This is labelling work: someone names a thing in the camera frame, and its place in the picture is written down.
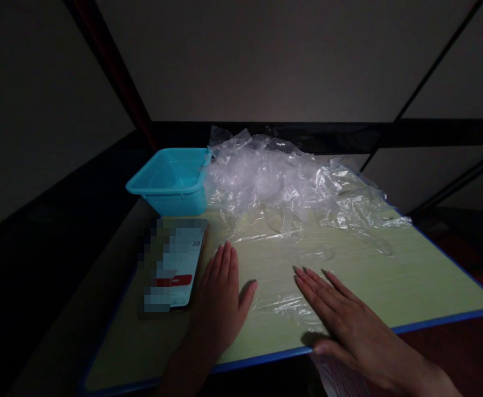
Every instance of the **plastic bag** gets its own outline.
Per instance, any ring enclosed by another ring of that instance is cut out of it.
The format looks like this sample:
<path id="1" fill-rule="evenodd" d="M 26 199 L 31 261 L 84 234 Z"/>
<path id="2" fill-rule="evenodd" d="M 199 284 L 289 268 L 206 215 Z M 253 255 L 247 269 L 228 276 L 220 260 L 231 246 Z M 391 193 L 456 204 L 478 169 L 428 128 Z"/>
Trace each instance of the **plastic bag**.
<path id="1" fill-rule="evenodd" d="M 208 206 L 219 210 L 233 236 L 262 219 L 275 234 L 254 239 L 292 237 L 303 224 L 317 222 L 346 230 L 391 255 L 390 245 L 369 229 L 410 224 L 409 218 L 394 217 L 380 190 L 337 159 L 320 162 L 291 142 L 251 136 L 248 130 L 232 136 L 218 127 L 212 127 L 210 150 Z M 253 214 L 249 222 L 239 224 L 247 213 Z"/>

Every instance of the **blue table edge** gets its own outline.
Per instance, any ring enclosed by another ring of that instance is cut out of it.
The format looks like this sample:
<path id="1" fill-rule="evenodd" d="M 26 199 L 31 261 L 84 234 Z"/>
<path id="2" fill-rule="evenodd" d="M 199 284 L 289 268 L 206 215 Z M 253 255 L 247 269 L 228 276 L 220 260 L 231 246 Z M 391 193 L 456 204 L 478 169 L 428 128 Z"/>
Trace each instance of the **blue table edge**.
<path id="1" fill-rule="evenodd" d="M 437 250 L 439 250 L 442 254 L 444 254 L 452 263 L 454 263 L 474 283 L 476 283 L 480 288 L 483 289 L 483 285 L 480 282 L 478 282 L 476 279 L 474 279 L 471 274 L 469 274 L 463 267 L 461 267 L 458 263 L 456 263 L 449 255 L 447 255 L 429 237 L 427 237 L 425 234 L 423 234 L 422 231 L 419 230 L 418 228 L 416 228 L 414 225 L 411 225 L 411 226 L 414 227 L 414 229 L 417 230 L 425 239 L 427 239 L 427 241 L 429 241 Z M 106 338 L 106 336 L 109 332 L 109 329 L 111 328 L 111 324 L 115 320 L 116 314 L 118 313 L 120 305 L 122 304 L 122 301 L 124 300 L 124 296 L 126 295 L 127 290 L 129 289 L 130 284 L 133 281 L 133 278 L 135 277 L 137 269 L 138 269 L 138 266 L 135 267 L 130 279 L 127 281 L 126 287 L 124 288 L 124 291 L 123 291 L 123 293 L 122 293 L 122 295 L 119 299 L 119 302 L 118 302 L 118 304 L 115 308 L 115 311 L 111 315 L 111 319 L 109 320 L 109 323 L 107 324 L 107 326 L 104 330 L 102 338 L 101 338 L 101 340 L 100 340 L 100 342 L 99 342 L 99 344 L 96 348 L 95 354 L 93 355 L 93 358 L 90 360 L 89 365 L 87 366 L 87 368 L 84 371 L 84 374 L 83 374 L 81 381 L 80 381 L 80 384 L 79 384 L 79 395 L 81 395 L 81 396 L 106 397 L 106 396 L 119 395 L 119 394 L 130 393 L 132 391 L 157 386 L 160 382 L 161 378 L 152 378 L 152 379 L 142 380 L 140 382 L 128 383 L 128 384 L 114 386 L 114 387 L 111 387 L 111 388 L 100 389 L 100 390 L 90 391 L 90 390 L 87 390 L 85 388 L 85 381 L 87 380 L 87 377 L 89 376 L 89 373 L 91 372 L 91 369 L 93 368 L 94 361 L 95 361 L 96 357 L 98 356 L 100 349 L 102 348 L 104 340 L 105 340 L 105 338 Z M 456 321 L 468 320 L 468 319 L 478 318 L 478 317 L 483 317 L 483 309 L 474 310 L 473 312 L 452 314 L 452 315 L 449 315 L 449 316 L 439 317 L 439 318 L 426 320 L 426 321 L 419 321 L 418 323 L 400 325 L 400 326 L 397 326 L 397 327 L 393 327 L 392 331 L 396 334 L 403 334 L 405 332 L 411 332 L 411 331 L 416 331 L 416 330 L 420 330 L 420 329 L 424 329 L 424 328 L 429 328 L 429 327 L 432 327 L 432 326 L 435 326 L 435 325 L 449 324 L 449 323 L 454 323 Z M 311 351 L 312 351 L 311 347 L 303 346 L 303 347 L 297 347 L 297 348 L 284 350 L 284 351 L 276 352 L 276 353 L 271 353 L 271 354 L 267 354 L 267 355 L 263 355 L 263 356 L 251 357 L 251 358 L 246 358 L 244 360 L 238 360 L 238 361 L 232 361 L 232 362 L 228 362 L 228 363 L 218 364 L 214 367 L 214 369 L 212 370 L 212 373 L 231 371 L 233 369 L 245 368 L 245 367 L 250 367 L 250 366 L 253 366 L 253 365 L 258 365 L 258 364 L 263 364 L 263 363 L 267 363 L 267 362 L 271 362 L 271 361 L 281 360 L 283 358 L 300 356 L 300 355 L 304 355 L 304 354 L 307 354 L 307 353 L 311 353 Z"/>

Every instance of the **right hand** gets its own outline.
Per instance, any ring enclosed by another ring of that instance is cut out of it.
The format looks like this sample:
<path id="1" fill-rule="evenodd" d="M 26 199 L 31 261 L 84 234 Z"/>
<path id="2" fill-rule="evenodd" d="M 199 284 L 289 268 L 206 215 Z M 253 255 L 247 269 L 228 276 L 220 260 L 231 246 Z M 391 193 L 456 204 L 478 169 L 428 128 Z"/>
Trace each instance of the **right hand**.
<path id="1" fill-rule="evenodd" d="M 460 395 L 449 377 L 398 338 L 333 274 L 295 269 L 298 288 L 336 340 L 322 339 L 315 354 L 330 355 L 382 388 L 411 395 Z"/>

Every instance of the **left hand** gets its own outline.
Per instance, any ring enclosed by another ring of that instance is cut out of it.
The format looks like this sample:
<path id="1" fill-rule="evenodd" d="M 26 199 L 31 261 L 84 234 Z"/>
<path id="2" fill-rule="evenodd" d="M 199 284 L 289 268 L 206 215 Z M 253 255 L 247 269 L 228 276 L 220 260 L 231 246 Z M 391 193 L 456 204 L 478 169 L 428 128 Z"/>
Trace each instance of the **left hand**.
<path id="1" fill-rule="evenodd" d="M 188 337 L 219 358 L 242 329 L 257 287 L 253 282 L 240 298 L 238 253 L 230 242 L 220 246 L 197 286 Z"/>
<path id="2" fill-rule="evenodd" d="M 253 282 L 240 300 L 238 253 L 230 242 L 220 246 L 197 286 L 188 332 L 170 358 L 155 396 L 193 396 L 199 391 L 242 329 L 257 287 Z"/>

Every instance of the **pixelated area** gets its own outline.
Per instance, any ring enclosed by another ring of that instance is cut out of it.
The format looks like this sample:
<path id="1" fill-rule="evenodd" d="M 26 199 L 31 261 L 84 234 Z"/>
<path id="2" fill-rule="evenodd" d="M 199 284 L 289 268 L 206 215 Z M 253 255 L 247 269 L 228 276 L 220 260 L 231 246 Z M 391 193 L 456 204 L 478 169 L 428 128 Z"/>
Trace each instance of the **pixelated area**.
<path id="1" fill-rule="evenodd" d="M 138 313 L 166 313 L 188 304 L 207 225 L 206 219 L 157 219 L 146 230 L 138 255 L 144 283 Z"/>

